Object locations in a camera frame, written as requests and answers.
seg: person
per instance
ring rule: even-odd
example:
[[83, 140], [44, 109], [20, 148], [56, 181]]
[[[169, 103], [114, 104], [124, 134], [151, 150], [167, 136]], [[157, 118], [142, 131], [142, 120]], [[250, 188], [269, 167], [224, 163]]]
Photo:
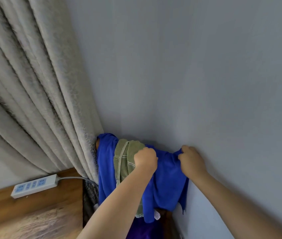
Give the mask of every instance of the person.
[[[182, 152], [178, 157], [182, 172], [211, 202], [235, 239], [282, 238], [280, 227], [207, 172], [195, 148], [183, 145]], [[134, 161], [135, 169], [100, 205], [77, 239], [126, 238], [158, 158], [152, 148], [143, 148]]]

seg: person's right arm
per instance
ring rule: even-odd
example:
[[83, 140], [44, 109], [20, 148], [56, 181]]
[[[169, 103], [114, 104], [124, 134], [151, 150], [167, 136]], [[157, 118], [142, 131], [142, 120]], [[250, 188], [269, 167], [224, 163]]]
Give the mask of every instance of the person's right arm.
[[193, 147], [182, 146], [182, 172], [211, 202], [235, 239], [282, 239], [282, 229], [239, 195], [231, 192], [206, 170]]

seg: white power strip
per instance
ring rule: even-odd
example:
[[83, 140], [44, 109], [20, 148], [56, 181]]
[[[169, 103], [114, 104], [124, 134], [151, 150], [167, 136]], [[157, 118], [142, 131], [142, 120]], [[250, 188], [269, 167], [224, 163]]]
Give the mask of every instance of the white power strip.
[[59, 177], [54, 174], [47, 177], [35, 179], [19, 185], [15, 185], [11, 197], [20, 198], [39, 191], [47, 190], [58, 185]]

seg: curtain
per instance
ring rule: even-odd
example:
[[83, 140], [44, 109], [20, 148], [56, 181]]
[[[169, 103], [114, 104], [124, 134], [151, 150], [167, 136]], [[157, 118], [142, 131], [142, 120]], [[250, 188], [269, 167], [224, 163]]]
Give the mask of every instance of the curtain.
[[65, 1], [0, 0], [0, 161], [98, 182], [102, 132]]

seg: person's left hand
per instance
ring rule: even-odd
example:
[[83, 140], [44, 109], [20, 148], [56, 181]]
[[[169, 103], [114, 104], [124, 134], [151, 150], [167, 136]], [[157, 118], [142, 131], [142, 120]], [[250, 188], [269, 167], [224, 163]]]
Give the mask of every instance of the person's left hand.
[[134, 155], [136, 168], [146, 169], [152, 174], [157, 170], [158, 158], [153, 148], [143, 148]]

